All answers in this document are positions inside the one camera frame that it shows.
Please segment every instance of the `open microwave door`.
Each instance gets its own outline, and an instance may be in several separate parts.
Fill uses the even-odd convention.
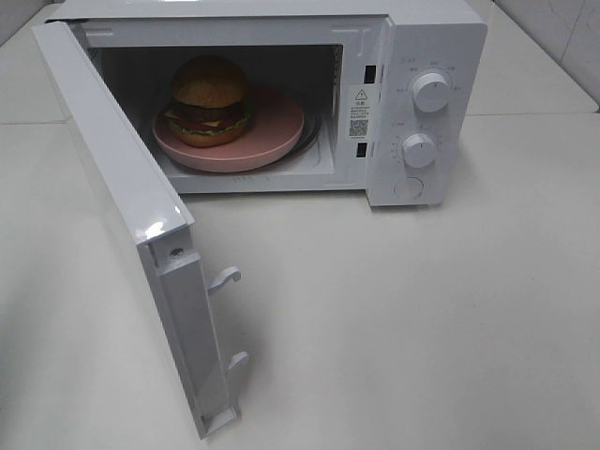
[[[223,363],[210,294],[240,273],[230,267],[206,282],[191,241],[192,215],[102,81],[77,29],[53,22],[35,27],[34,35],[103,216],[120,230],[115,238],[125,236],[119,245],[137,249],[203,438],[238,414],[236,371],[248,355]]]

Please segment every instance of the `warning label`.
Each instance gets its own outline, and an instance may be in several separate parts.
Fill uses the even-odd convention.
[[[346,134],[350,139],[366,141],[369,138],[369,119],[375,94],[373,84],[355,84],[349,87]]]

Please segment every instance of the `white microwave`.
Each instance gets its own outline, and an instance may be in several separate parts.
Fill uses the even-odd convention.
[[[201,438],[239,414],[211,282],[179,194],[362,189],[372,206],[442,201],[487,27],[463,0],[67,0],[34,29],[107,223],[142,264]],[[194,171],[152,124],[201,54],[295,96],[302,151],[247,172]]]

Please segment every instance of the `timer knob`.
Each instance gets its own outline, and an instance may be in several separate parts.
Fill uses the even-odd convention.
[[[423,113],[435,113],[448,104],[450,81],[440,71],[417,75],[412,82],[412,100]]]
[[[437,149],[427,134],[417,133],[402,143],[402,157],[407,166],[420,169],[433,162]]]

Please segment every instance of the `pink plate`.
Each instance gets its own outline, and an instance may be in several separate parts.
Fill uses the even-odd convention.
[[[300,139],[304,113],[279,91],[256,87],[250,94],[252,116],[242,136],[214,147],[192,147],[175,138],[162,114],[153,131],[158,145],[175,161],[207,172],[249,171],[284,157]]]

